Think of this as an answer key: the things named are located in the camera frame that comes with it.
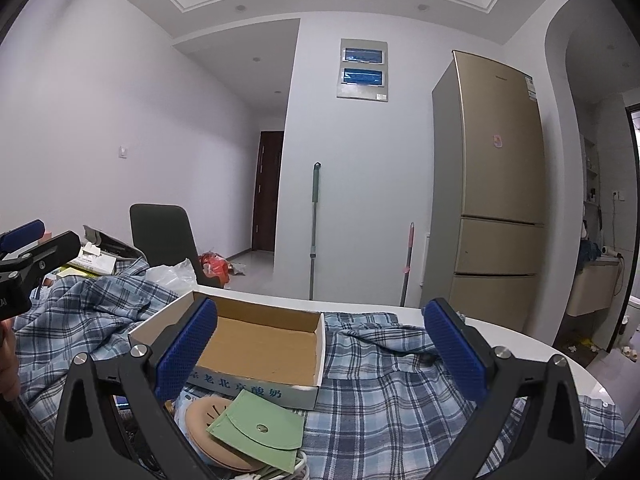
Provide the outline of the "person's left hand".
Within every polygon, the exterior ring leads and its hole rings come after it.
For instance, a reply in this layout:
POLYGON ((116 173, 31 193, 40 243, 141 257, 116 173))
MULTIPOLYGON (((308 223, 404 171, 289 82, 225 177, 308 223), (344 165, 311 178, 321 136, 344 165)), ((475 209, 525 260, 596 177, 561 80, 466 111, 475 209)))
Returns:
POLYGON ((21 392, 13 322, 13 318, 1 322, 3 340, 0 349, 0 393, 8 402, 14 401, 21 392))

